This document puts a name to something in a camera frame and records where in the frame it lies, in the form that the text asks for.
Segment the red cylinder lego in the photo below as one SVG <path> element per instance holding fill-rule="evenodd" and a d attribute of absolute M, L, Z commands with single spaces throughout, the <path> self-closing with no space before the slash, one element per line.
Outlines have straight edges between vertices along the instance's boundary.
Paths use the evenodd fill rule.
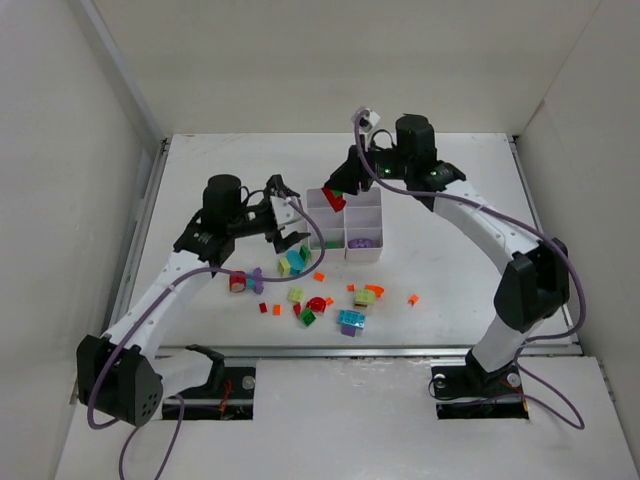
<path fill-rule="evenodd" d="M 247 278 L 244 271 L 235 271 L 229 275 L 229 291 L 231 293 L 241 293 L 247 289 Z"/>

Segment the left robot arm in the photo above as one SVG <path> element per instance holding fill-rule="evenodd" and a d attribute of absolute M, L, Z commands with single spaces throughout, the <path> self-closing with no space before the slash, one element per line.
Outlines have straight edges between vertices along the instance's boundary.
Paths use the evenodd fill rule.
<path fill-rule="evenodd" d="M 99 336 L 88 335 L 76 350 L 78 399 L 87 408 L 87 422 L 101 430 L 117 422 L 135 427 L 148 423 L 163 402 L 186 390 L 221 387 L 222 354 L 192 344 L 159 358 L 166 334 L 183 317 L 192 298 L 217 274 L 232 276 L 225 261 L 237 240 L 264 236 L 276 253 L 305 239 L 287 233 L 304 210 L 298 193 L 276 174 L 250 204 L 241 180 L 230 174 L 211 177 L 201 208 L 173 245 L 166 264 L 138 302 Z"/>

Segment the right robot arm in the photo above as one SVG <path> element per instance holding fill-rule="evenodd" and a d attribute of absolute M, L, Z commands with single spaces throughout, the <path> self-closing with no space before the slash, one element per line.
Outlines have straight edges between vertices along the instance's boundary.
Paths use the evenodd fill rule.
<path fill-rule="evenodd" d="M 399 180 L 406 186 L 404 195 L 457 227 L 491 260 L 501 276 L 494 320 L 466 354 L 464 365 L 433 372 L 441 400 L 490 398 L 515 373 L 517 352 L 538 324 L 568 301 L 567 249 L 485 203 L 458 167 L 439 159 L 435 131 L 426 117 L 402 115 L 388 148 L 374 143 L 378 122 L 371 109 L 356 112 L 354 143 L 322 192 L 340 212 L 348 196 Z"/>

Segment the teal round lego piece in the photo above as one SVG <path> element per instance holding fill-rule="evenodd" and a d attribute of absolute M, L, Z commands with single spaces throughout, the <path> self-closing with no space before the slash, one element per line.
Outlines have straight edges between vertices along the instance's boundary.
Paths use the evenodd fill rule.
<path fill-rule="evenodd" d="M 303 256 L 295 250 L 290 250 L 286 253 L 285 259 L 289 264 L 289 275 L 295 276 L 302 273 L 307 265 L 307 261 Z"/>

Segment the purple lego block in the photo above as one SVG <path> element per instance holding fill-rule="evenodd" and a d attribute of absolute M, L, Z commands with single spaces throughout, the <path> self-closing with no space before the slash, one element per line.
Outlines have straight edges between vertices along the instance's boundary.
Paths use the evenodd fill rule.
<path fill-rule="evenodd" d="M 371 249 L 375 247 L 374 241 L 370 238 L 355 238 L 347 243 L 349 249 Z"/>

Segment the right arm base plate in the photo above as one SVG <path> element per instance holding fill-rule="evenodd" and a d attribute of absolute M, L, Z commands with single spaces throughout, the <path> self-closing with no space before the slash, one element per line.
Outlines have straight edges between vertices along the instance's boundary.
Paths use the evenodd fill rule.
<path fill-rule="evenodd" d="M 529 419 L 513 365 L 488 378 L 466 365 L 432 366 L 431 374 L 428 389 L 439 420 Z"/>

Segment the purple flower lego piece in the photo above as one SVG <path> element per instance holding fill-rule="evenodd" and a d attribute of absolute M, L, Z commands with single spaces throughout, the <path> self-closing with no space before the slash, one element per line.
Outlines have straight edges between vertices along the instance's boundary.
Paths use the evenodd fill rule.
<path fill-rule="evenodd" d="M 249 290 L 257 295 L 261 295 L 263 293 L 263 271 L 260 267 L 256 267 L 246 278 L 246 286 Z"/>

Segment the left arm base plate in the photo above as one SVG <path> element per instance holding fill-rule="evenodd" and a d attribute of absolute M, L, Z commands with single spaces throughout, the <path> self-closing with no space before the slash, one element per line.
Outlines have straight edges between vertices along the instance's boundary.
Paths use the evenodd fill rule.
<path fill-rule="evenodd" d="M 225 368 L 218 387 L 200 386 L 180 393 L 186 421 L 249 421 L 254 416 L 256 367 L 232 365 Z"/>

